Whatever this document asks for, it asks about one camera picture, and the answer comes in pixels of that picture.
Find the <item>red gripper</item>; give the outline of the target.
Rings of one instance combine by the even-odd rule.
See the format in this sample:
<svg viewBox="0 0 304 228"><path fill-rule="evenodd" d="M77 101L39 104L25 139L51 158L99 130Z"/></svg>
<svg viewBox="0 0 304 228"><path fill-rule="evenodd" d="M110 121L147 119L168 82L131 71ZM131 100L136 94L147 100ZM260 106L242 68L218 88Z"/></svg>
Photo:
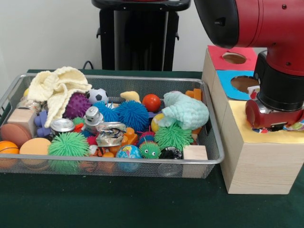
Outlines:
<svg viewBox="0 0 304 228"><path fill-rule="evenodd" d="M291 126L304 119L304 110L283 112L264 106L259 100L248 100L245 105L246 118L253 128Z"/></svg>

